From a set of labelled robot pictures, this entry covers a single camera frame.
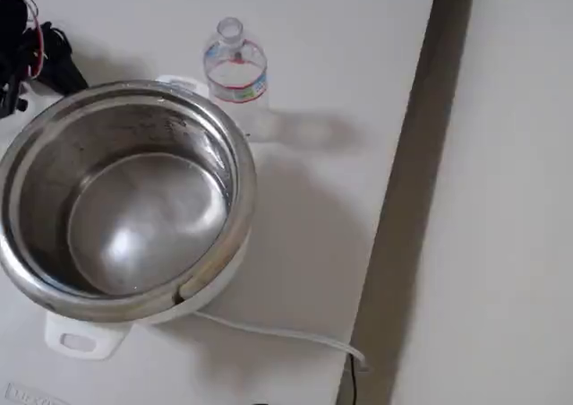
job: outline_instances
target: pot rim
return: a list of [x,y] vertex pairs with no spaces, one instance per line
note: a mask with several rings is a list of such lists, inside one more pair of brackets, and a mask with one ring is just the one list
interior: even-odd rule
[[[13,179],[23,158],[51,121],[67,116],[90,101],[106,94],[168,96],[182,105],[193,106],[207,115],[225,136],[235,162],[236,195],[227,220],[210,248],[189,269],[155,288],[128,296],[77,295],[68,293],[42,280],[29,267],[30,255],[14,239],[10,205]],[[32,119],[13,140],[0,161],[0,264],[13,284],[37,304],[78,320],[96,323],[118,323],[137,320],[165,311],[182,300],[192,298],[227,266],[246,239],[255,205],[256,172],[248,142],[235,122],[209,100],[181,87],[154,81],[111,82],[89,88],[57,101]]]

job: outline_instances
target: black cable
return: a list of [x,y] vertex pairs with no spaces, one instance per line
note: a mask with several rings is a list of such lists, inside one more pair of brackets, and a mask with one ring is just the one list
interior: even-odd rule
[[352,405],[356,405],[358,401],[358,385],[356,384],[356,370],[355,370],[355,357],[352,354],[350,357],[350,375],[352,377]]

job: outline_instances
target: white wall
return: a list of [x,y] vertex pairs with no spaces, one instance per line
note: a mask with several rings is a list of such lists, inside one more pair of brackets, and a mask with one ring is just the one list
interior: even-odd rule
[[473,1],[395,405],[573,403],[572,52],[573,0]]

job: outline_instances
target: white countertop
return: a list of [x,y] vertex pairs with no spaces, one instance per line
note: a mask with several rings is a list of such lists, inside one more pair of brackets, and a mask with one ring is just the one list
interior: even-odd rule
[[573,403],[571,0],[474,0],[396,405]]
[[[252,242],[208,311],[349,340],[432,0],[36,2],[91,83],[201,77],[204,42],[226,15],[258,36],[284,132],[255,147]],[[2,389],[24,384],[70,405],[331,404],[337,395],[343,354],[193,317],[134,328],[105,363],[71,360],[44,346],[43,311],[4,275],[0,294],[12,303],[0,317]]]

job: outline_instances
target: floor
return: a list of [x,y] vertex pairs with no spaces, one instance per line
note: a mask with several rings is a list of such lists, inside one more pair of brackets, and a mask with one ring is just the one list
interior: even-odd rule
[[[434,0],[352,339],[372,367],[357,376],[358,405],[392,403],[470,5]],[[352,399],[346,370],[338,405]]]

